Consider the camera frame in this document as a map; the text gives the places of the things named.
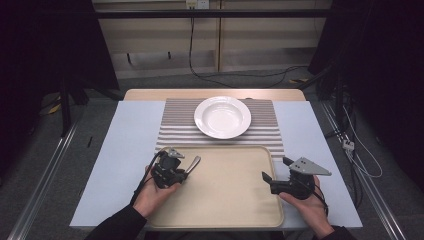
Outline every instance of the metal rail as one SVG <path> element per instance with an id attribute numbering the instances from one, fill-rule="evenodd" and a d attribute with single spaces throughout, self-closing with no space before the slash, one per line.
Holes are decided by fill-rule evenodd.
<path id="1" fill-rule="evenodd" d="M 53 153 L 53 156 L 51 157 L 43 173 L 43 176 L 38 182 L 37 187 L 35 188 L 30 199 L 25 205 L 24 210 L 22 211 L 17 222 L 15 223 L 12 232 L 7 238 L 8 240 L 23 240 L 28 235 L 31 225 L 34 222 L 35 217 L 37 216 L 38 210 L 40 209 L 43 200 L 47 194 L 47 191 L 49 190 L 49 187 L 53 182 L 57 169 L 59 168 L 60 163 L 63 157 L 65 156 L 66 150 L 68 149 L 69 144 L 71 143 L 71 140 L 74 136 L 77 125 L 82 118 L 82 115 L 83 111 L 79 113 L 79 116 L 72 124 L 68 133 L 64 137 L 60 138 L 56 150 Z"/>
<path id="2" fill-rule="evenodd" d="M 332 9 L 287 9 L 287 10 L 97 10 L 63 11 L 40 10 L 42 17 L 79 17 L 94 19 L 122 18 L 327 18 L 354 17 L 358 11 Z"/>
<path id="3" fill-rule="evenodd" d="M 326 105 L 324 102 L 321 102 L 321 105 L 333 130 L 338 132 L 339 129 L 337 127 L 336 120 L 334 119 L 335 117 L 334 110 L 329 104 Z M 348 136 L 346 135 L 346 133 L 338 134 L 337 137 L 340 143 L 342 142 L 343 139 L 348 139 Z M 357 156 L 356 160 L 358 161 L 358 163 L 362 165 L 361 166 L 362 168 L 365 168 L 359 156 Z M 374 184 L 374 181 L 372 180 L 372 178 L 366 176 L 358 168 L 354 168 L 354 169 L 372 205 L 374 206 L 374 209 L 376 210 L 378 216 L 380 217 L 382 224 L 386 228 L 386 231 L 389 234 L 390 239 L 406 240 L 407 238 L 405 234 L 403 233 L 400 227 L 400 224 L 398 223 L 389 205 L 384 200 L 377 186 Z"/>

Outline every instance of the electrical outlet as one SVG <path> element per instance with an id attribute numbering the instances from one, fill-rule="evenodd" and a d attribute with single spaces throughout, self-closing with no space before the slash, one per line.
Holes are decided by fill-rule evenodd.
<path id="1" fill-rule="evenodd" d="M 197 9 L 198 0 L 186 0 L 187 9 Z"/>
<path id="2" fill-rule="evenodd" d="M 196 9 L 209 9 L 209 0 L 197 0 Z"/>

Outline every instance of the beige tray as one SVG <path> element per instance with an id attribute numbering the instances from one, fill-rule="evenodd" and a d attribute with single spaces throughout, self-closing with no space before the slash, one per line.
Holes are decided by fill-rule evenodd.
<path id="1" fill-rule="evenodd" d="M 281 225 L 283 211 L 261 172 L 275 179 L 269 151 L 261 146 L 175 147 L 202 160 L 181 188 L 149 218 L 153 228 L 271 228 Z"/>

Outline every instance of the black curtain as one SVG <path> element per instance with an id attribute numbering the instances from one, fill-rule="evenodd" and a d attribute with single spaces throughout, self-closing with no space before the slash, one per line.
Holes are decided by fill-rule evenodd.
<path id="1" fill-rule="evenodd" d="M 401 0 L 371 0 L 364 6 L 356 23 L 326 22 L 310 70 L 318 73 L 332 60 L 341 60 L 336 62 L 337 76 L 356 106 L 400 168 L 424 190 L 424 154 L 420 150 L 424 133 L 424 7 L 419 1 Z M 339 54 L 339 41 L 346 39 L 355 24 L 359 28 L 347 51 Z"/>
<path id="2" fill-rule="evenodd" d="M 74 96 L 88 87 L 80 80 L 119 88 L 97 19 L 46 17 L 41 10 L 94 11 L 91 0 L 0 1 L 0 174 L 61 78 Z"/>

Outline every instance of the wooden table edge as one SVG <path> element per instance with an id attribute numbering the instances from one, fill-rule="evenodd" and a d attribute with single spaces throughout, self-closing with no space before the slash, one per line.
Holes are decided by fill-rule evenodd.
<path id="1" fill-rule="evenodd" d="M 210 98 L 229 96 L 238 99 L 268 99 L 275 101 L 306 101 L 299 89 L 130 89 L 124 101 L 164 101 L 167 98 Z"/>

